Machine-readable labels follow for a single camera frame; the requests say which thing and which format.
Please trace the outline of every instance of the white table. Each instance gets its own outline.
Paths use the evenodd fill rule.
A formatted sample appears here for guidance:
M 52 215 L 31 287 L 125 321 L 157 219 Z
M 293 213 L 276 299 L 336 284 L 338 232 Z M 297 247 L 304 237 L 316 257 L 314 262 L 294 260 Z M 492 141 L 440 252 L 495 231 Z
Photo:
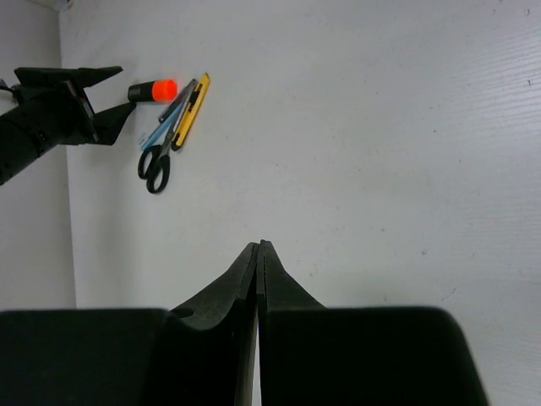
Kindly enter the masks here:
M 124 67 L 96 110 L 212 78 L 159 196 L 136 141 L 161 107 L 68 148 L 79 307 L 172 307 L 269 239 L 325 305 L 449 310 L 491 401 L 541 404 L 538 2 L 75 0 L 60 22 L 64 67 Z

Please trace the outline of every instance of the blue pen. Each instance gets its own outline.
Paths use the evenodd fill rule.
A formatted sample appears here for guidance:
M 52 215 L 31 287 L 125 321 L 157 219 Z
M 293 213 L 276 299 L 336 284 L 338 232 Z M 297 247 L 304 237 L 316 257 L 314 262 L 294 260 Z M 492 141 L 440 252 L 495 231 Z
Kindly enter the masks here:
M 180 107 L 181 106 L 178 106 L 177 108 L 175 108 L 175 110 L 171 114 L 169 114 L 169 117 L 163 123 L 158 125 L 158 127 L 156 127 L 154 131 L 152 131 L 152 134 L 150 134 L 149 139 L 145 141 L 145 143 L 141 146 L 142 151 L 146 150 L 149 146 L 153 145 L 158 140 L 158 138 L 160 138 L 163 132 L 167 128 L 169 128 L 169 126 L 171 125 L 171 122 L 177 116 L 177 113 Z

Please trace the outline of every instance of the scratch mark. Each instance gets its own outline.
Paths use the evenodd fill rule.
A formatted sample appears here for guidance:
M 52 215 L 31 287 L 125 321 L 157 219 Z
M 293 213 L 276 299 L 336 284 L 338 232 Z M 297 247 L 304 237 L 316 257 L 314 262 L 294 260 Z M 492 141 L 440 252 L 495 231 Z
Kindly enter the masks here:
M 456 288 L 453 288 L 453 290 L 451 290 L 451 293 L 445 296 L 444 298 L 442 298 L 441 301 L 443 302 L 444 300 L 449 299 L 455 293 L 455 291 L 456 291 Z

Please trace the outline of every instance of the scissors handle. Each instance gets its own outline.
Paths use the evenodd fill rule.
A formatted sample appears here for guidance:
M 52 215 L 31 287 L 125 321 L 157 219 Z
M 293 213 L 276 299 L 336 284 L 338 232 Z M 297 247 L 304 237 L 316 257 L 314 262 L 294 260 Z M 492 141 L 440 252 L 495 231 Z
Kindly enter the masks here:
M 139 164 L 137 165 L 137 174 L 139 175 L 139 179 L 149 178 L 150 169 L 156 165 L 160 152 L 161 145 L 149 146 L 143 151 L 141 158 L 139 159 Z
M 171 171 L 171 160 L 169 155 L 161 156 L 156 164 L 150 167 L 150 172 L 148 178 L 146 179 L 146 189 L 151 192 L 153 195 L 162 192 L 169 181 L 169 173 Z M 156 180 L 160 177 L 161 180 L 158 186 L 156 187 Z

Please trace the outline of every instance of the gray wall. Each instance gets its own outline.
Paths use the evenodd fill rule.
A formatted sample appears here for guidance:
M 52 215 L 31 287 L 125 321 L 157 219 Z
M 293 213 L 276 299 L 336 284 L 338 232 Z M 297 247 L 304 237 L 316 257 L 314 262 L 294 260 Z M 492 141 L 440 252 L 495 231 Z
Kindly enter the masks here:
M 58 14 L 0 0 L 0 78 L 19 66 L 60 66 Z M 0 113 L 14 105 L 0 92 Z M 0 187 L 0 310 L 74 307 L 74 270 L 65 147 Z

